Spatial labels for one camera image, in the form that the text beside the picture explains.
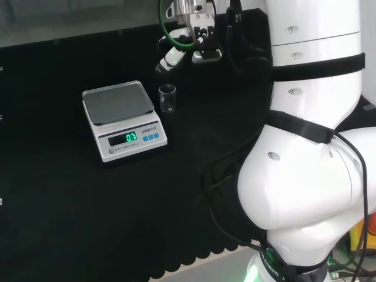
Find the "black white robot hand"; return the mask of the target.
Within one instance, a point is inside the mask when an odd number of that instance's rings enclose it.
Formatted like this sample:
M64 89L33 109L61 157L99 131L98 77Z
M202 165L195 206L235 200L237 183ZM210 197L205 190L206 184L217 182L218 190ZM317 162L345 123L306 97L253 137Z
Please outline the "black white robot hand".
M216 31L216 4L214 1L171 1L165 7L157 1L157 17L163 36L159 45L170 49L158 62L155 72L167 75L174 72L186 55L195 65L215 63L223 52Z

